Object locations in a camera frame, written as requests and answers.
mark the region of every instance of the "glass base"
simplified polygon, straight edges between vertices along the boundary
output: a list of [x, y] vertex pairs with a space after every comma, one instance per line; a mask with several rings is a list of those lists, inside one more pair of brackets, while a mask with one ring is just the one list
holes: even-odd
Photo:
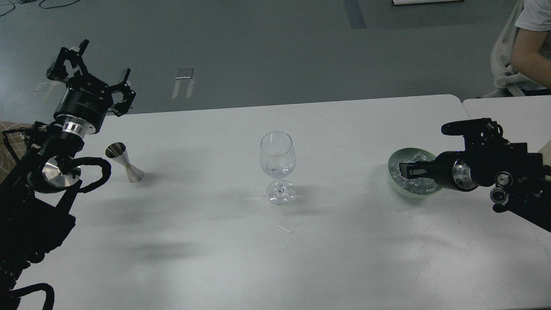
[[268, 186], [266, 195], [269, 202], [284, 205], [295, 197], [295, 188], [285, 180], [277, 180]]

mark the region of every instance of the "water spill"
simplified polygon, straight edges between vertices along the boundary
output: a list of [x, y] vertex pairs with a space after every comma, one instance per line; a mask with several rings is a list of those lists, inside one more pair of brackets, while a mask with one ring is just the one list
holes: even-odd
[[281, 207], [277, 212], [279, 214], [279, 221], [277, 227], [286, 231], [287, 233], [294, 233], [302, 223], [304, 219], [296, 215], [297, 207], [293, 205]]

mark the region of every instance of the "glass stem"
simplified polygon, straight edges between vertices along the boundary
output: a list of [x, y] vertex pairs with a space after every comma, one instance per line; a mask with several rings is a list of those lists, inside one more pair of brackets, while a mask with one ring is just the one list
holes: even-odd
[[279, 184], [279, 185], [275, 188], [275, 190], [276, 190], [278, 193], [283, 194], [284, 192], [287, 191], [287, 188], [285, 188], [285, 186], [283, 186], [283, 184]]

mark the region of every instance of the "white chair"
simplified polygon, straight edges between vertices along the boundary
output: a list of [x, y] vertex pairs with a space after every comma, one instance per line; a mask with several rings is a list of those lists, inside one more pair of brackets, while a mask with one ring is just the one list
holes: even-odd
[[518, 32], [515, 22], [523, 7], [524, 0], [517, 0], [507, 24], [491, 51], [490, 68], [494, 75], [494, 85], [499, 89], [487, 94], [484, 98], [498, 97], [502, 89], [507, 89], [515, 97], [524, 96], [518, 84], [530, 81], [530, 79], [520, 74], [510, 63], [513, 43]]

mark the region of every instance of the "cable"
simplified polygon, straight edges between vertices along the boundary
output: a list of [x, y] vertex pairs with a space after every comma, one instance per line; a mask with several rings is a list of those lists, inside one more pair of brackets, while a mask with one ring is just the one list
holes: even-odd
[[42, 4], [43, 4], [44, 2], [46, 2], [46, 0], [42, 0], [42, 1], [40, 1], [40, 3], [38, 4], [38, 6], [41, 7], [41, 8], [43, 8], [43, 9], [55, 9], [55, 8], [68, 7], [68, 6], [70, 6], [71, 4], [75, 4], [75, 3], [79, 2], [79, 1], [80, 1], [80, 0], [76, 0], [75, 2], [71, 2], [71, 3], [68, 3], [68, 4], [64, 4], [64, 5], [62, 5], [62, 6], [55, 6], [55, 7], [47, 7], [47, 8], [45, 8], [45, 7], [42, 6]]
[[46, 292], [46, 300], [44, 301], [42, 310], [52, 310], [54, 294], [53, 294], [53, 287], [51, 287], [49, 284], [39, 283], [39, 284], [29, 285], [27, 287], [23, 287], [23, 288], [19, 288], [17, 290], [11, 291], [10, 295], [16, 298], [21, 298], [25, 295], [38, 292], [38, 291]]
[[11, 2], [11, 1], [10, 1], [10, 3], [11, 3], [11, 5], [13, 5], [13, 8], [11, 8], [9, 11], [7, 11], [7, 12], [3, 13], [2, 15], [0, 15], [0, 17], [2, 17], [4, 15], [8, 14], [9, 12], [15, 10], [15, 3]]

